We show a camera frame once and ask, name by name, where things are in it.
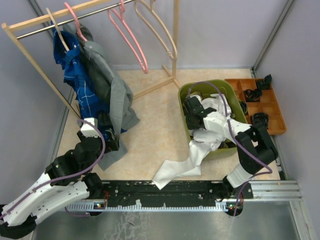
clothes rack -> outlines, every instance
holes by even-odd
[[[101,5],[107,2],[110,2],[111,0],[91,0],[88,2],[84,2],[78,5],[75,5],[72,7],[72,10],[74,12],[79,12],[82,10],[86,10],[92,7],[95,7],[97,5]],[[135,0],[126,0],[124,1],[124,4],[128,4],[131,2],[134,2]],[[150,6],[153,4],[155,0],[150,0]],[[116,3],[111,6],[107,6],[104,8],[101,8],[99,10],[91,11],[87,14],[84,14],[82,16],[78,16],[78,19],[83,19],[92,15],[95,15],[97,13],[104,12],[106,10],[119,7],[121,3]],[[180,0],[173,0],[173,42],[174,42],[174,48],[172,51],[177,50],[177,43],[178,43],[178,29],[179,29],[179,6],[180,6]],[[56,11],[52,13],[52,17],[54,19],[61,18],[63,16],[71,15],[68,8]],[[43,69],[40,67],[40,65],[36,62],[36,60],[32,57],[32,55],[29,53],[29,51],[26,49],[26,47],[20,42],[20,39],[27,38],[29,36],[42,33],[44,31],[48,31],[50,29],[53,29],[55,25],[50,25],[47,27],[43,27],[39,30],[32,31],[20,36],[16,36],[15,32],[30,28],[35,25],[43,24],[45,22],[49,22],[51,20],[50,16],[48,14],[39,16],[33,19],[29,19],[20,23],[16,23],[13,25],[7,25],[6,23],[2,23],[2,29],[7,33],[9,38],[15,43],[15,45],[21,50],[21,52],[25,55],[25,57],[30,61],[30,63],[33,65],[33,67],[40,73],[40,75],[43,77],[43,79],[49,84],[49,86],[53,89],[53,91],[57,94],[57,96],[62,100],[62,102],[65,104],[65,106],[70,110],[71,113],[75,114],[78,118],[80,118],[80,115],[78,113],[77,109],[74,109],[71,104],[67,101],[67,99],[62,95],[62,93],[57,89],[57,87],[53,84],[53,82],[49,79],[49,77],[46,75],[46,73],[43,71]],[[62,26],[68,23],[74,22],[74,18],[66,21],[62,21],[60,23],[57,23],[57,26]],[[139,91],[138,93],[134,94],[134,99],[142,97],[143,95],[146,95],[154,90],[157,90],[165,85],[168,85],[170,83],[175,83],[175,85],[179,88],[180,84],[177,81],[176,74],[177,74],[177,60],[172,60],[172,71],[170,71],[167,66],[162,65],[164,71],[168,74],[168,78],[160,81],[157,84],[154,84],[152,86],[147,87],[146,89],[143,89],[142,91]]]

beige hanger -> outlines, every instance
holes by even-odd
[[[59,29],[59,26],[58,26],[57,23],[56,23],[56,20],[55,20],[54,17],[52,16],[49,8],[46,8],[46,11],[48,12],[49,17],[51,18],[51,21],[53,22],[53,24],[54,24],[54,26],[55,26],[55,29],[56,29],[56,31],[57,31],[57,33],[58,33],[58,36],[59,36],[59,38],[60,38],[60,40],[61,40],[61,42],[62,42],[62,45],[64,46],[65,50],[68,52],[68,51],[69,51],[68,45],[66,44],[64,38],[62,37],[61,31],[60,31],[60,29]]]
[[[158,40],[160,41],[161,45],[163,46],[163,48],[166,50],[166,52],[168,53],[170,59],[173,62],[177,61],[177,55],[178,55],[178,51],[177,51],[177,47],[175,45],[174,40],[172,39],[168,29],[166,28],[165,24],[162,22],[162,20],[160,19],[160,17],[156,14],[156,12],[154,11],[154,2],[156,0],[150,0],[150,5],[148,5],[145,1],[143,0],[136,0],[134,1],[134,9],[136,14],[139,16],[139,18],[141,18],[141,20],[147,25],[147,27],[153,32],[153,34],[158,38]],[[138,11],[137,8],[137,2],[141,3],[153,16],[154,18],[157,20],[157,22],[161,25],[162,29],[164,30],[164,32],[166,33],[167,37],[169,38],[171,45],[172,45],[172,49],[173,49],[173,54],[170,52],[169,48],[167,47],[167,45],[165,44],[165,42],[163,41],[163,39],[160,37],[160,35],[156,32],[156,30],[151,26],[151,24],[141,15],[141,13]]]

laundry basket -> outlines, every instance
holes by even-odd
[[[235,91],[233,90],[232,86],[224,81],[224,80],[208,80],[206,82],[214,84],[222,94],[225,95],[226,100],[232,110],[232,113],[235,115],[235,120],[241,122],[241,123],[247,123],[245,114],[243,113],[241,106],[239,104],[239,101],[237,99],[237,96],[235,94]],[[186,136],[188,138],[188,141],[191,141],[191,136],[189,135],[187,123],[186,123],[186,117],[184,115],[183,111],[183,101],[186,99],[188,95],[189,88],[193,85],[194,83],[188,83],[186,85],[183,85],[179,92],[178,92],[178,98],[179,98],[179,104],[180,104],[180,110],[181,110],[181,116],[182,116],[182,121],[184,124],[184,129]],[[203,84],[198,84],[195,85],[192,88],[191,93],[193,92],[200,92],[202,95],[202,99],[210,98],[210,94],[217,94],[217,90],[210,86],[209,84],[203,83]],[[212,159],[218,159],[218,158],[225,158],[228,156],[233,155],[237,151],[237,147],[232,147],[232,148],[220,148],[216,151],[210,152],[207,157],[205,158],[206,160],[212,160]]]

white garment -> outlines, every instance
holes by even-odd
[[[222,98],[219,94],[211,94],[213,98],[206,98],[202,100],[203,108],[209,107],[216,109],[219,113],[225,114],[225,107]],[[231,114],[231,108],[227,103],[227,113]],[[166,159],[158,172],[153,177],[152,181],[161,190],[172,179],[176,177],[199,176],[201,175],[201,162],[208,155],[208,153],[216,151],[220,144],[226,140],[222,135],[199,128],[196,130],[189,130],[193,140],[189,143],[189,157],[185,161],[172,161]]]

gray wall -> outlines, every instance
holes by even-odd
[[[10,25],[34,17],[27,1],[0,1],[1,23]],[[61,67],[53,60],[49,36],[41,33],[22,42],[68,95]],[[44,171],[65,108],[2,29],[0,43],[0,203],[6,204]]]
[[[86,1],[69,0],[68,3],[73,6]],[[38,0],[44,11],[49,7],[52,12],[64,8],[64,2],[65,0]],[[118,2],[119,0],[112,0],[110,5]],[[181,0],[178,67],[252,67],[285,3],[286,0]],[[172,32],[173,0],[157,0],[154,6]],[[140,42],[148,64],[152,68],[159,68],[163,63],[169,63],[169,58],[156,37],[136,15],[133,3],[126,4],[125,8],[126,22]],[[150,13],[145,16],[152,19]],[[80,22],[89,27],[95,40],[106,47],[114,64],[120,68],[137,66],[133,53],[112,26],[106,12]]]
[[[272,74],[287,132],[277,137],[320,238],[320,2],[296,1],[258,70]]]

